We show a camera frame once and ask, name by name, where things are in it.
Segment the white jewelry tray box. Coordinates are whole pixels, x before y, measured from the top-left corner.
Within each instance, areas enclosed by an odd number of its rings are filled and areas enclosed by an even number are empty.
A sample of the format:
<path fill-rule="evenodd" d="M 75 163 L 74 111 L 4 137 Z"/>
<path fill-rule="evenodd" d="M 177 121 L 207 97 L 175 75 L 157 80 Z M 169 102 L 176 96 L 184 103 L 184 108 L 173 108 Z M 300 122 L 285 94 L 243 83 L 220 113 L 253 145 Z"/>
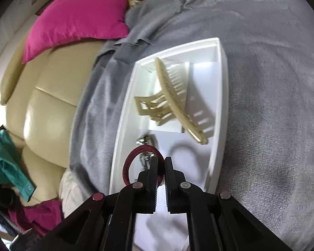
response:
<path fill-rule="evenodd" d="M 182 98 L 184 109 L 208 140 L 197 143 L 174 117 L 157 125 L 138 114 L 135 97 L 152 96 L 161 89 L 154 60 L 165 64 Z M 110 193 L 124 187 L 122 168 L 136 141 L 151 137 L 163 156 L 172 158 L 175 169 L 209 193 L 215 193 L 222 165 L 228 120 L 227 58 L 218 38 L 208 38 L 157 52 L 138 60 L 130 77 L 113 154 Z"/>

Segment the beige leather sofa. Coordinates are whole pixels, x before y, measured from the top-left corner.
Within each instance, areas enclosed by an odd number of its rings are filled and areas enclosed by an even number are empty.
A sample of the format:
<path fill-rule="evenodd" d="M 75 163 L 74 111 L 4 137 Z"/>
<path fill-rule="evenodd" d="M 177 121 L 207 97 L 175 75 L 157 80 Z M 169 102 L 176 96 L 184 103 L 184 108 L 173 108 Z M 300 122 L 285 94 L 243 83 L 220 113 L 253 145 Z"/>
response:
<path fill-rule="evenodd" d="M 22 63 L 26 37 L 10 58 L 0 84 L 10 137 L 21 153 L 21 168 L 36 187 L 24 206 L 59 196 L 69 165 L 73 117 L 104 41 L 85 39 L 48 49 Z"/>

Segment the cream hair claw clip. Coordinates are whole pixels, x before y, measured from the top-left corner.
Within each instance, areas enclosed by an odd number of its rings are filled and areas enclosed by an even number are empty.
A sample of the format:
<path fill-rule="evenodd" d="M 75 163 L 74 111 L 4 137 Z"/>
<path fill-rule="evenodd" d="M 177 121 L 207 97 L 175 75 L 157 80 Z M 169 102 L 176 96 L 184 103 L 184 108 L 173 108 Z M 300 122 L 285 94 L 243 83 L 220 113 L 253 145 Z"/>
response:
<path fill-rule="evenodd" d="M 198 125 L 186 114 L 184 101 L 181 99 L 178 84 L 170 77 L 170 72 L 160 58 L 154 61 L 156 76 L 161 90 L 152 96 L 136 96 L 134 98 L 136 110 L 140 116 L 149 116 L 158 126 L 164 124 L 166 118 L 173 116 L 177 118 L 190 136 L 199 144 L 206 145 L 208 140 Z"/>

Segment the magenta pillow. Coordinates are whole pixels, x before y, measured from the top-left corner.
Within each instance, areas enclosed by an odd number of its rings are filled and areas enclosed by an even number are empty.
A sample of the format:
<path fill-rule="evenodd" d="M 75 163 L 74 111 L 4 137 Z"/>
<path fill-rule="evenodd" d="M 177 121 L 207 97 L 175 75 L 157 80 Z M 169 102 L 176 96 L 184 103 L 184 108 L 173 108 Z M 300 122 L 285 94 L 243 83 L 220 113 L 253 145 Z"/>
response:
<path fill-rule="evenodd" d="M 54 0 L 32 26 L 24 46 L 23 63 L 64 44 L 95 38 L 127 37 L 128 0 Z"/>

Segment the magenta garment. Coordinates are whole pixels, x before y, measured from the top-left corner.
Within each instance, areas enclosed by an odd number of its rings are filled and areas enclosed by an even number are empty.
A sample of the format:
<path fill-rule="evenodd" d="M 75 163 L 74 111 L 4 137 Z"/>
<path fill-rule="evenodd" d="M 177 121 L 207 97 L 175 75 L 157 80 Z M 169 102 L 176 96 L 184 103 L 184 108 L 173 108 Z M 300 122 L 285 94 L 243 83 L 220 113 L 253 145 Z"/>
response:
<path fill-rule="evenodd" d="M 22 230 L 34 229 L 41 236 L 54 229 L 62 220 L 62 203 L 57 199 L 34 206 L 18 205 L 8 211 L 11 221 Z"/>

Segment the teal garment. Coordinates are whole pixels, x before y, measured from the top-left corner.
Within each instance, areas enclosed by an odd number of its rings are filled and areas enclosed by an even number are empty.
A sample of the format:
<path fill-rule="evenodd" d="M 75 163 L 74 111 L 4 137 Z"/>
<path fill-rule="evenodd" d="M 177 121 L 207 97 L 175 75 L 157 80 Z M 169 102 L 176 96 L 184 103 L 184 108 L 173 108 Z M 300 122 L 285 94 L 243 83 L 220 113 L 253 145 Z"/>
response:
<path fill-rule="evenodd" d="M 35 186 L 20 167 L 20 155 L 5 129 L 0 129 L 0 185 L 12 184 L 20 196 L 30 201 Z"/>

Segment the grey bed blanket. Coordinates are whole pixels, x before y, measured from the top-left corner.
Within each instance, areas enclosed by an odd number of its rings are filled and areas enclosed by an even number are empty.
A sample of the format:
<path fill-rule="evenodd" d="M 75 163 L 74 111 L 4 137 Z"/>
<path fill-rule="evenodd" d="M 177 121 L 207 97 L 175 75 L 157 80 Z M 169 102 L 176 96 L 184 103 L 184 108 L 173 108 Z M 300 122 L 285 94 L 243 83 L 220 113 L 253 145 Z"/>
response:
<path fill-rule="evenodd" d="M 77 107 L 69 168 L 84 198 L 108 192 L 125 94 L 137 60 L 210 37 L 229 67 L 218 189 L 293 250 L 314 250 L 314 11 L 305 0 L 145 0 L 126 38 L 97 56 Z"/>

